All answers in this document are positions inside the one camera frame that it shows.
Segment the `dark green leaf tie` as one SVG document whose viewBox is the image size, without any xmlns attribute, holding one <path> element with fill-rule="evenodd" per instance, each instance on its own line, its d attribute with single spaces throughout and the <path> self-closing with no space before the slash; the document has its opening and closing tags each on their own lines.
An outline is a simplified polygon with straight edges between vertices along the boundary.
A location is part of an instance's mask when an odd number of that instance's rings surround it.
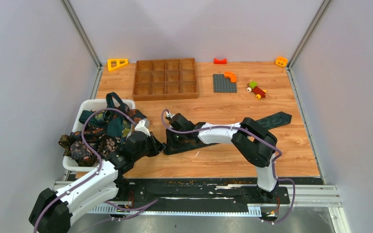
<svg viewBox="0 0 373 233">
<path fill-rule="evenodd" d="M 161 113 L 161 121 L 166 127 L 167 142 L 166 147 L 163 150 L 163 153 L 165 155 L 173 155 L 190 151 L 171 150 L 170 131 L 179 134 L 197 133 L 198 138 L 203 143 L 201 147 L 197 148 L 200 149 L 215 144 L 232 144 L 232 136 L 235 133 L 242 133 L 245 136 L 248 136 L 247 133 L 239 130 L 238 128 L 245 129 L 265 141 L 265 134 L 267 131 L 269 131 L 270 129 L 288 125 L 291 123 L 292 120 L 292 115 L 285 112 L 278 112 L 258 120 L 246 117 L 241 122 L 230 125 L 214 125 L 207 122 L 198 122 L 194 124 L 192 121 L 187 120 L 180 113 L 175 114 L 175 116 L 170 121 L 168 121 L 165 119 L 166 112 L 170 111 L 165 109 Z"/>
</svg>

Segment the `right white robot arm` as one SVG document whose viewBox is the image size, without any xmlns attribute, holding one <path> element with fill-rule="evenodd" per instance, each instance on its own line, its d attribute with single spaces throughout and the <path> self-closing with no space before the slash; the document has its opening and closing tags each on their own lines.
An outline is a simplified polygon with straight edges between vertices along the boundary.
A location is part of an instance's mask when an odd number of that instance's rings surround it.
<svg viewBox="0 0 373 233">
<path fill-rule="evenodd" d="M 278 180 L 274 162 L 282 155 L 276 147 L 277 138 L 264 126 L 246 117 L 241 122 L 229 125 L 215 125 L 207 122 L 193 124 L 180 113 L 162 113 L 162 120 L 168 132 L 198 145 L 231 144 L 253 166 L 257 173 L 258 196 L 263 202 L 277 197 Z"/>
</svg>

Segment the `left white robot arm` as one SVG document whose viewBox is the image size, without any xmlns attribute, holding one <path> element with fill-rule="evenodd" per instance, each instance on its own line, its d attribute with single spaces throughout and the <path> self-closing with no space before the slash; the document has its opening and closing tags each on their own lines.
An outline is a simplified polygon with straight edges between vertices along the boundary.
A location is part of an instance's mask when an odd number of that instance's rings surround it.
<svg viewBox="0 0 373 233">
<path fill-rule="evenodd" d="M 84 214 L 104 201 L 125 200 L 129 187 L 123 174 L 134 167 L 142 157 L 157 156 L 165 144 L 153 133 L 134 131 L 100 166 L 57 190 L 43 190 L 29 216 L 34 231 L 39 233 L 66 233 Z"/>
</svg>

